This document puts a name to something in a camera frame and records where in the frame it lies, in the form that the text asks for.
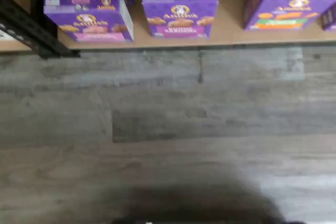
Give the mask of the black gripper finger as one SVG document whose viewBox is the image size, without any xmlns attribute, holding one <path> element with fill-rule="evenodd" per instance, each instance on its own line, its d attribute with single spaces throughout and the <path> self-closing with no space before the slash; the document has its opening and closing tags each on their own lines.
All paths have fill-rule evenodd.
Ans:
<svg viewBox="0 0 336 224">
<path fill-rule="evenodd" d="M 112 222 L 112 224 L 158 224 L 158 222 L 145 220 L 116 219 Z"/>
</svg>

